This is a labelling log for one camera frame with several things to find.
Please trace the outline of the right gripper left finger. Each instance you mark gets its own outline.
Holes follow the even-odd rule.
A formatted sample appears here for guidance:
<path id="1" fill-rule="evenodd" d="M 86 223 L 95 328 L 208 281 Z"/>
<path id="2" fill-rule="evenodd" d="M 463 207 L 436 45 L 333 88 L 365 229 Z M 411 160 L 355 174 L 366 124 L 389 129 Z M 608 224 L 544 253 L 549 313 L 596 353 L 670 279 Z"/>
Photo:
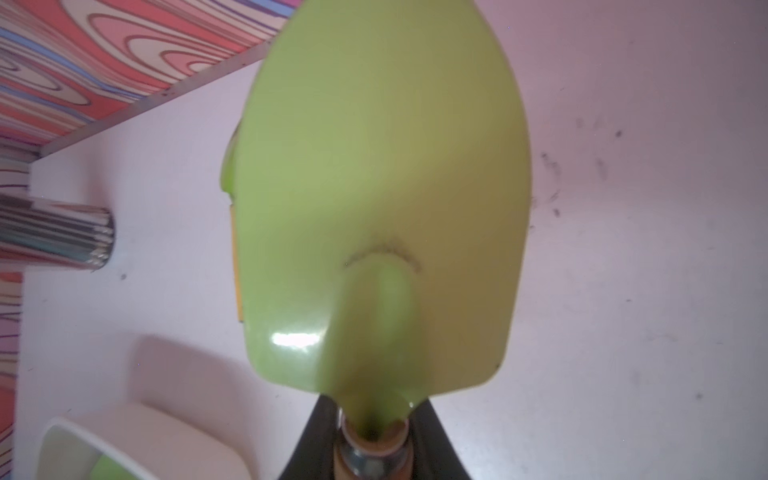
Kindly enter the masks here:
<path id="1" fill-rule="evenodd" d="M 339 409 L 320 395 L 279 480 L 333 480 Z"/>

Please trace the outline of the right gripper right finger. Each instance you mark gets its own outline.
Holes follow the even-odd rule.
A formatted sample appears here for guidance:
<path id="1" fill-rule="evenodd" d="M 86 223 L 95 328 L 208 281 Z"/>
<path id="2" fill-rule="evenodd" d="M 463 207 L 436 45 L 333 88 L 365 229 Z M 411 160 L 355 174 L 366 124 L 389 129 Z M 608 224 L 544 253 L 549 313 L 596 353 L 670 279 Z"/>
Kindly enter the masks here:
<path id="1" fill-rule="evenodd" d="M 470 480 L 429 400 L 409 416 L 414 480 Z"/>

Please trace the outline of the green shovel wooden handle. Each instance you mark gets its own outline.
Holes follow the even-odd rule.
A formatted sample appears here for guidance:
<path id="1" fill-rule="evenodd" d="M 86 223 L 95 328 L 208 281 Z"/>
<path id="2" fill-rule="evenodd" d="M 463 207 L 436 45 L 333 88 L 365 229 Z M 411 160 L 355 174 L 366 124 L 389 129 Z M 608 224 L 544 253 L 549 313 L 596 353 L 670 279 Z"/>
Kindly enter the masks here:
<path id="1" fill-rule="evenodd" d="M 238 125 L 249 362 L 337 404 L 334 479 L 412 479 L 410 414 L 506 353 L 531 160 L 504 50 L 472 1 L 306 1 Z"/>

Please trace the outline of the green shovel yellow handle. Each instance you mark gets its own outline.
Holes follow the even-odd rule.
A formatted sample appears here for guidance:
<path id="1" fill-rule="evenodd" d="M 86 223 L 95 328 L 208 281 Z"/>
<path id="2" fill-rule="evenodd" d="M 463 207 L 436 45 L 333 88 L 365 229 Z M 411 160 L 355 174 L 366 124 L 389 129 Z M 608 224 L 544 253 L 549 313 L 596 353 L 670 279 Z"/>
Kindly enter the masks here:
<path id="1" fill-rule="evenodd" d="M 227 144 L 226 151 L 223 157 L 221 171 L 219 175 L 220 189 L 226 193 L 230 200 L 229 216 L 231 226 L 231 245 L 232 245 L 232 264 L 233 264 L 233 278 L 234 278 L 234 291 L 236 299 L 237 318 L 240 323 L 244 322 L 243 309 L 242 309 L 242 295 L 240 291 L 240 279 L 239 279 L 239 262 L 238 262 L 238 249 L 237 249 L 237 234 L 236 234 L 236 220 L 235 220 L 235 193 L 234 193 L 234 177 L 235 177 L 235 161 L 234 155 L 238 143 L 238 132 L 240 125 L 235 127 L 235 130 Z"/>

